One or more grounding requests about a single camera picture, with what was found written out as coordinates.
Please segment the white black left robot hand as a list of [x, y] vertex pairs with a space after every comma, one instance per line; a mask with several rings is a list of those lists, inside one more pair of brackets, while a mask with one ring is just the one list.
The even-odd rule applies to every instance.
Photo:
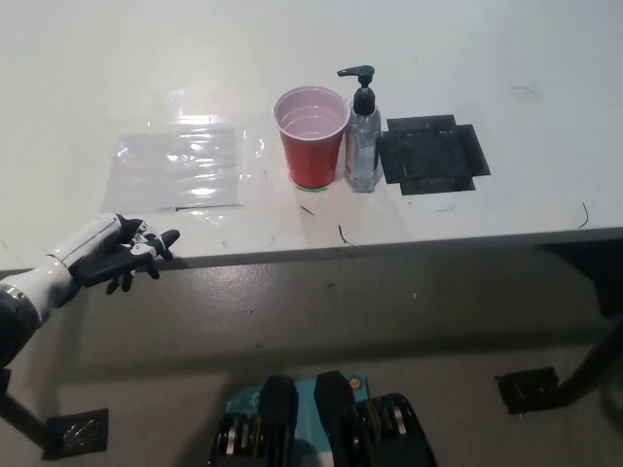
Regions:
[[37, 330], [50, 313], [83, 288], [106, 283], [111, 295], [127, 292], [139, 269], [158, 279], [158, 258], [172, 259], [178, 230], [158, 233], [141, 219], [104, 214], [78, 230], [42, 263], [1, 280], [1, 329]]

